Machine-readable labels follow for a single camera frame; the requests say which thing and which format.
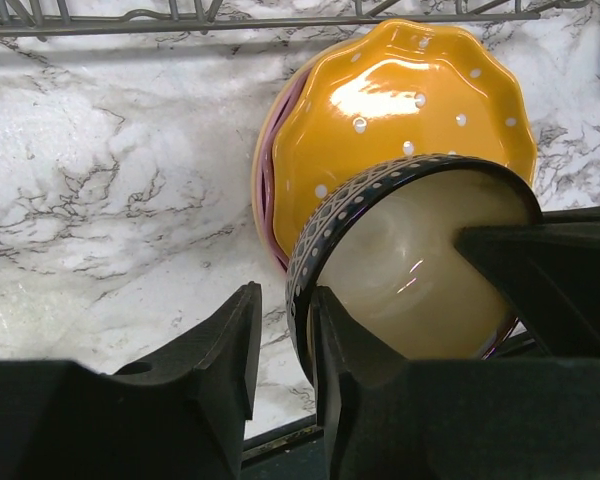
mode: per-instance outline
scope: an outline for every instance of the gray marble vein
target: gray marble vein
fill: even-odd
[[[69,3],[84,15],[167,8]],[[232,0],[222,12],[352,8],[349,0]],[[450,8],[406,0],[391,12]],[[467,28],[522,86],[543,207],[600,205],[600,0],[541,21]],[[69,357],[111,372],[254,280],[263,285],[264,325],[246,435],[311,414],[284,279],[251,218],[251,155],[285,80],[320,50],[368,30],[0,39],[0,358]]]

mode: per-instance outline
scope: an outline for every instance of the glossy glaze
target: glossy glaze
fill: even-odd
[[[289,256],[278,245],[273,232],[274,173],[272,162],[273,141],[284,121],[291,115],[304,88],[311,68],[325,55],[352,43],[350,40],[333,45],[312,57],[284,84],[263,122],[251,169],[251,208],[256,231],[275,264],[287,269]]]
[[[514,77],[468,32],[390,20],[313,68],[273,147],[273,228],[290,254],[322,199],[404,155],[458,153],[532,179],[536,147]]]

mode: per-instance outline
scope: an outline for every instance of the polka dot bowl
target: polka dot bowl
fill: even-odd
[[[467,31],[389,20],[325,55],[275,138],[273,231],[290,255],[324,197],[401,155],[486,158],[531,182],[536,146],[511,73]]]
[[[487,356],[516,319],[455,250],[453,238],[469,226],[541,219],[524,179],[478,158],[418,155],[354,175],[313,213],[287,271],[287,321],[307,378],[315,351],[309,311],[318,284],[407,358]],[[363,224],[372,227],[363,231]],[[389,330],[383,311],[394,317]]]

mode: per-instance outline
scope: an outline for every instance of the cream bowl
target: cream bowl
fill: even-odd
[[[422,155],[354,176],[314,212],[289,264],[287,317],[305,373],[316,285],[406,358],[485,357],[516,319],[454,239],[467,227],[540,219],[522,178],[478,158]]]

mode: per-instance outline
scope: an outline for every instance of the white polka dot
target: white polka dot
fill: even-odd
[[[358,117],[353,121],[353,128],[358,133],[364,133],[367,129],[367,121],[362,117]]]
[[[405,155],[413,155],[414,150],[415,147],[413,146],[413,143],[411,143],[409,140],[402,144],[402,151]]]
[[[424,104],[427,103],[427,97],[425,97],[422,93],[416,95],[416,107],[422,108]]]
[[[316,187],[316,197],[318,198],[324,198],[327,196],[327,186],[326,185],[318,185]]]

